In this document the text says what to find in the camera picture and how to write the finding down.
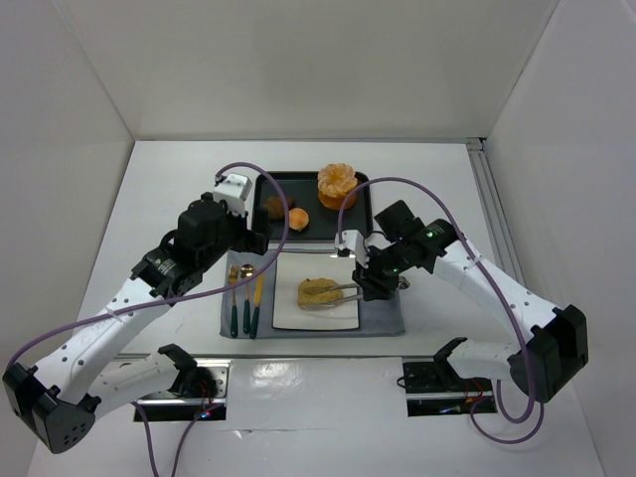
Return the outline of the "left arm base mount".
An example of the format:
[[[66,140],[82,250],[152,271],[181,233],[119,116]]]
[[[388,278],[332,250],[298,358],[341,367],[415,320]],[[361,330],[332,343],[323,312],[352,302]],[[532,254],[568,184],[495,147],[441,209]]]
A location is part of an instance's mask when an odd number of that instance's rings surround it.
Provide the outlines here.
[[[195,413],[200,421],[227,418],[231,361],[197,358],[197,362],[195,380],[184,391],[158,391],[137,401],[150,422],[186,422]]]

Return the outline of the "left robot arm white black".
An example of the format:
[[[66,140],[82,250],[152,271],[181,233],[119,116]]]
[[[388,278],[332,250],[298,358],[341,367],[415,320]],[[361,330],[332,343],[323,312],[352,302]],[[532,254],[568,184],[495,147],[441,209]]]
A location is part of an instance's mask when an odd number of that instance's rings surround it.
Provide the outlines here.
[[[198,286],[228,251],[265,254],[268,212],[238,213],[230,200],[206,193],[188,206],[175,230],[162,237],[132,270],[99,320],[82,328],[30,368],[12,362],[2,382],[14,413],[54,454],[85,438],[107,413],[149,394],[183,396],[211,375],[175,344],[113,372],[105,367],[175,298]]]

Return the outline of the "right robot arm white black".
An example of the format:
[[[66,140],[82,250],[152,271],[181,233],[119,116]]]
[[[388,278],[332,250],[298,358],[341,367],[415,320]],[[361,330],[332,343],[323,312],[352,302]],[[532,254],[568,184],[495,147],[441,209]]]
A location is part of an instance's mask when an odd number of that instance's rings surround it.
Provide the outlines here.
[[[453,285],[486,311],[511,336],[508,343],[451,340],[434,359],[462,379],[512,381],[536,402],[547,403],[588,362],[586,317],[573,305],[559,308],[534,294],[461,239],[444,219],[429,225],[404,201],[376,216],[389,246],[366,243],[362,234],[336,234],[340,255],[353,253],[353,280],[366,301],[385,300],[412,268]]]

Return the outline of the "seeded bread slice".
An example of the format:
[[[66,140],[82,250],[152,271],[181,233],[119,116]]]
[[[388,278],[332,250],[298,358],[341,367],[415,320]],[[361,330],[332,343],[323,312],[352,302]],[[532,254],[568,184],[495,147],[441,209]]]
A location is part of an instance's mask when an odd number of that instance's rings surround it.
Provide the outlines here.
[[[338,283],[329,278],[304,279],[297,287],[297,305],[300,308],[329,304],[344,298]]]

